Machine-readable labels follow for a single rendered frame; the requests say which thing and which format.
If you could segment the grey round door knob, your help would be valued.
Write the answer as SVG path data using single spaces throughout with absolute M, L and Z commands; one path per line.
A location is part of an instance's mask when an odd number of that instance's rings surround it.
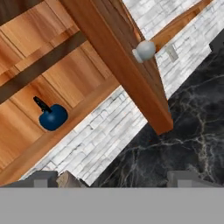
M 155 55 L 156 47 L 153 42 L 144 40 L 132 50 L 132 53 L 139 63 L 144 63 Z

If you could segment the tan brown lumpy object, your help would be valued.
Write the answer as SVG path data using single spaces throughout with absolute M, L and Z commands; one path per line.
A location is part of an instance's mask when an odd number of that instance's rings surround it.
M 84 188 L 88 185 L 81 179 L 76 178 L 71 172 L 64 171 L 56 179 L 58 187 L 62 188 Z

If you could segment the dark wooden cabinet shelf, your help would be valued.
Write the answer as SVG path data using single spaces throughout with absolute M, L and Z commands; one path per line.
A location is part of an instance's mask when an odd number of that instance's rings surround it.
M 25 70 L 18 73 L 0 87 L 0 105 L 11 98 L 16 92 L 24 88 L 51 66 L 62 60 L 71 51 L 82 45 L 87 38 L 81 31 L 77 31 L 72 37 L 59 44 L 41 57 Z

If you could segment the white wall outlet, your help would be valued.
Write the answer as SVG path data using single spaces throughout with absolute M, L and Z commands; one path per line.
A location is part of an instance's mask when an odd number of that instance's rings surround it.
M 175 51 L 173 45 L 167 45 L 165 48 L 167 54 L 169 55 L 169 57 L 171 58 L 172 62 L 175 62 L 179 56 L 177 54 L 177 52 Z

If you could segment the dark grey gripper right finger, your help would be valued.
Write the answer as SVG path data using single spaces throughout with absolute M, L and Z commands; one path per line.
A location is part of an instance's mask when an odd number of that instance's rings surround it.
M 192 171 L 168 171 L 168 187 L 221 187 L 221 185 L 205 181 Z

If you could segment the open wooden wall cabinet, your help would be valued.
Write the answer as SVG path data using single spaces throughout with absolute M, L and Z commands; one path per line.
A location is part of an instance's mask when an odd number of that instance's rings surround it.
M 59 0 L 0 0 L 0 87 L 79 31 Z M 25 175 L 117 86 L 88 41 L 0 105 L 0 186 Z M 37 96 L 59 104 L 67 120 L 39 124 Z

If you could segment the closed wooden wall cabinet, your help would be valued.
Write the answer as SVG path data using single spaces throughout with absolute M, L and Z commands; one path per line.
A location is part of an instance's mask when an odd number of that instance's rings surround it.
M 194 6 L 175 17 L 167 26 L 159 31 L 150 41 L 159 52 L 172 38 L 199 15 L 213 0 L 200 0 Z

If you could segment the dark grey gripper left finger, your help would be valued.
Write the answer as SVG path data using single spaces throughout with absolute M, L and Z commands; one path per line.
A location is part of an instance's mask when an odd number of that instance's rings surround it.
M 57 177 L 57 171 L 35 171 L 29 177 L 4 185 L 4 187 L 58 187 Z

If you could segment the wooden cabinet door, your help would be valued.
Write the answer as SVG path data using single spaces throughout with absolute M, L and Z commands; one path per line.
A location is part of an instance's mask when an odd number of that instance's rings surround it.
M 144 39 L 122 0 L 60 0 L 157 134 L 173 129 L 155 59 L 137 62 L 132 50 Z

